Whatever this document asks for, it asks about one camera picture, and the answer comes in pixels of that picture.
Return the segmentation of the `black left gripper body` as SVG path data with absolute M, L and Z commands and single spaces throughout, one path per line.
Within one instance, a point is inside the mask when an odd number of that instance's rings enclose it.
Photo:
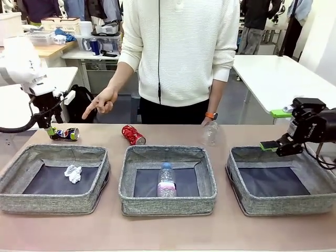
M 62 93 L 55 96 L 53 92 L 42 94 L 40 96 L 31 94 L 29 97 L 32 104 L 38 108 L 38 114 L 41 114 L 42 116 L 61 115 L 62 108 L 60 104 L 62 103 Z

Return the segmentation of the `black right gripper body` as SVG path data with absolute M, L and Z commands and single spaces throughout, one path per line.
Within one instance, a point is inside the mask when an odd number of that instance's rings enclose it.
M 287 133 L 295 142 L 335 142 L 335 109 L 319 113 L 312 109 L 294 110 L 292 117 Z

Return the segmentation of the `person's right hand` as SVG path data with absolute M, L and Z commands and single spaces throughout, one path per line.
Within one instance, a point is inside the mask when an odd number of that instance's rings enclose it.
M 89 104 L 82 115 L 82 119 L 86 119 L 93 110 L 99 113 L 108 113 L 112 110 L 118 97 L 118 89 L 115 87 L 106 87 L 103 89 Z

